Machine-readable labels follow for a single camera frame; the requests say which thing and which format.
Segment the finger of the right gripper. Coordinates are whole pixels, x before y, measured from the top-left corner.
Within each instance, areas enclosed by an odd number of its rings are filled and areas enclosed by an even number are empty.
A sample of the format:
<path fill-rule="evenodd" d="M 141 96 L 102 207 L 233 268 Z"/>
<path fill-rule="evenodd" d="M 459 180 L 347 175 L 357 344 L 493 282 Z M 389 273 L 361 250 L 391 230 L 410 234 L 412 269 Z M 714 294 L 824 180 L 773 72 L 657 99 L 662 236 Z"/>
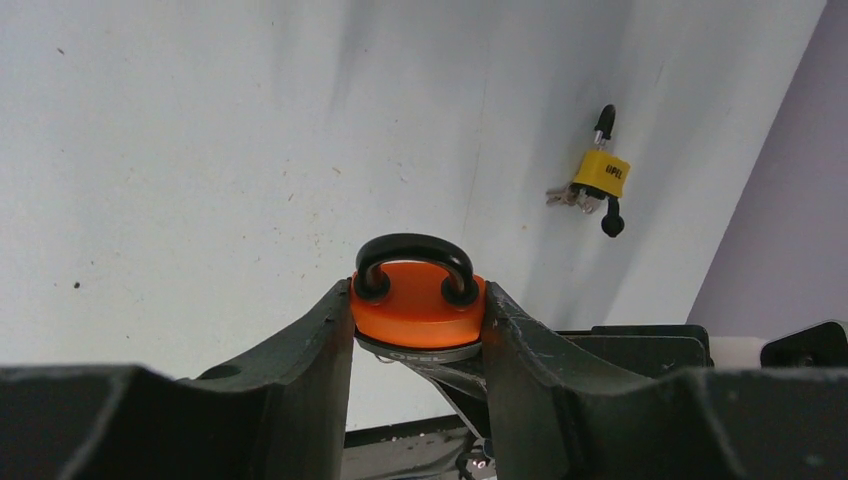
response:
<path fill-rule="evenodd" d="M 492 438 L 488 392 L 481 360 L 404 365 L 430 382 L 477 438 Z"/>
<path fill-rule="evenodd" d="M 649 378 L 713 366 L 709 335 L 698 325 L 602 325 L 559 335 L 615 366 Z"/>

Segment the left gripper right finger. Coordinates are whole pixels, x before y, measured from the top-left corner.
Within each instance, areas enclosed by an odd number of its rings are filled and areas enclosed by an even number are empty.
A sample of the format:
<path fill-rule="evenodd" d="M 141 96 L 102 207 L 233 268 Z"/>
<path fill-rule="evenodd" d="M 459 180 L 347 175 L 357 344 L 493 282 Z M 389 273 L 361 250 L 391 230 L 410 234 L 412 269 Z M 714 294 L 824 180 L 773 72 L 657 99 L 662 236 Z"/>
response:
<path fill-rule="evenodd" d="M 482 358 L 501 479 L 843 479 L 843 368 L 685 368 L 651 379 L 486 288 Z"/>

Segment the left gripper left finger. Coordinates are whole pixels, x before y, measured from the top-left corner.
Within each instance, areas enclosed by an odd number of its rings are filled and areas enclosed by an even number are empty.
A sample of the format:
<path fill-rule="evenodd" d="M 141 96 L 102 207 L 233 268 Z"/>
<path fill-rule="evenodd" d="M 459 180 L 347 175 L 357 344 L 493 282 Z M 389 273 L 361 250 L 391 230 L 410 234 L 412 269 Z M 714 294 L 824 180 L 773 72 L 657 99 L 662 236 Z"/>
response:
<path fill-rule="evenodd" d="M 5 479 L 336 479 L 354 325 L 341 280 L 195 379 L 139 365 L 1 371 Z"/>

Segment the orange black padlock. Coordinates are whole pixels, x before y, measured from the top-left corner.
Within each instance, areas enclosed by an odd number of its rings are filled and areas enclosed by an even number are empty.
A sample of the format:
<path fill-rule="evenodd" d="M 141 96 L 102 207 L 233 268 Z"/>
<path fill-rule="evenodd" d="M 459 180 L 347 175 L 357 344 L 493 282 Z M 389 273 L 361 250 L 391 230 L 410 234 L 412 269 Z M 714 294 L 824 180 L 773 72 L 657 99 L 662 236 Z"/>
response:
<path fill-rule="evenodd" d="M 389 361 L 446 364 L 481 349 L 486 285 L 457 245 L 393 233 L 365 243 L 350 282 L 355 338 Z"/>

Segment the black headed key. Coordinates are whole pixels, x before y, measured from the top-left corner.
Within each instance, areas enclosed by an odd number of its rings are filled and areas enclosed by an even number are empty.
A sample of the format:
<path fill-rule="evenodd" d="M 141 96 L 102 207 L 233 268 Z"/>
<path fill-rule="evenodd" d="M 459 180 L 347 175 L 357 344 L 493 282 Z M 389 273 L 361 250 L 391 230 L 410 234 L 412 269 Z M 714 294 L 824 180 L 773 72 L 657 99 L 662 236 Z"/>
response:
<path fill-rule="evenodd" d="M 618 237 L 625 228 L 625 221 L 620 212 L 619 198 L 607 197 L 607 212 L 601 220 L 602 231 L 610 238 Z"/>

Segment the yellow padlock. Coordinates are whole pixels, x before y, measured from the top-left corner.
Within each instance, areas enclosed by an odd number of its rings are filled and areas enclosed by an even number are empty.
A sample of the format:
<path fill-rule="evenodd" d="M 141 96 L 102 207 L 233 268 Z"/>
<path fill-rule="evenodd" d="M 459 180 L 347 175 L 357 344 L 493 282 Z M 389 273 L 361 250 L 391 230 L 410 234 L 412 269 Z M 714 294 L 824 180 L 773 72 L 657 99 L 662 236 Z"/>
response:
<path fill-rule="evenodd" d="M 607 149 L 607 144 L 612 140 L 616 113 L 613 104 L 602 108 L 593 128 L 593 145 L 586 151 L 572 180 L 574 186 L 592 193 L 596 198 L 622 198 L 631 169 L 628 162 Z"/>

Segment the silver key bunch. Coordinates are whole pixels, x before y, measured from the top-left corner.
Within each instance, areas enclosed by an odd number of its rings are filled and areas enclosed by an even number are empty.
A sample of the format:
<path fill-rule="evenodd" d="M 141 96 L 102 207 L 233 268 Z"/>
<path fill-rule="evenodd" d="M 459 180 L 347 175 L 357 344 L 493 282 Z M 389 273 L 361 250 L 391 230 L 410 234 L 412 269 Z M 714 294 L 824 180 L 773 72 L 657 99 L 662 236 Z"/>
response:
<path fill-rule="evenodd" d="M 591 187 L 583 184 L 569 183 L 562 187 L 549 189 L 546 192 L 547 206 L 576 207 L 587 215 L 594 213 L 604 199 L 605 194 L 603 192 L 598 194 Z"/>

